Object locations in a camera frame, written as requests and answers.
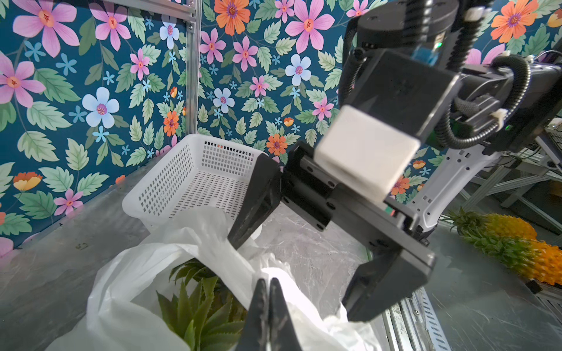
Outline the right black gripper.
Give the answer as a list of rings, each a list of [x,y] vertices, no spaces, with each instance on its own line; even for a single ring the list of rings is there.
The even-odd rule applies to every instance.
[[[294,144],[283,173],[273,159],[258,156],[228,241],[239,249],[281,198],[315,229],[335,224],[378,256],[357,268],[342,298],[348,320],[369,322],[426,285],[436,256],[416,237],[417,212],[389,197],[370,202],[318,166],[313,155],[307,143]]]

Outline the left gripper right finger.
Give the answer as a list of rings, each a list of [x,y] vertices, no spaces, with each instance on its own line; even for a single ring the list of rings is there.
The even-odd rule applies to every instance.
[[[269,285],[269,341],[273,351],[302,351],[277,278]]]

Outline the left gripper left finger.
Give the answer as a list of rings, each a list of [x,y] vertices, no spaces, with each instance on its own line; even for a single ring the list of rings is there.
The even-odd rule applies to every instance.
[[[235,351],[266,351],[269,339],[269,301],[265,279],[260,278]]]

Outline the green pineapple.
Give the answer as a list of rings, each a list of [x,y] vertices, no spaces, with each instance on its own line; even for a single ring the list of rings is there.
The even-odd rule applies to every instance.
[[[247,310],[222,279],[195,258],[174,267],[169,282],[178,287],[170,298],[158,293],[162,319],[190,350],[232,350]]]

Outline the white plastic bag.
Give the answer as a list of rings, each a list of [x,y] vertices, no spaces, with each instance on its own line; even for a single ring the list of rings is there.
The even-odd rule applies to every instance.
[[[369,323],[339,308],[321,317],[287,263],[248,241],[212,207],[183,211],[105,264],[86,314],[51,350],[237,350],[259,279],[280,283],[300,350],[380,350]]]

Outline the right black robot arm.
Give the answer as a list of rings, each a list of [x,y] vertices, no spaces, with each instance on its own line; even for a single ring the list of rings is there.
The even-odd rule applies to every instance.
[[[377,317],[430,280],[427,236],[485,165],[561,106],[560,64],[502,53],[467,64],[490,1],[394,1],[349,20],[337,118],[280,167],[260,156],[228,234],[239,248],[281,203],[373,253],[342,303]]]

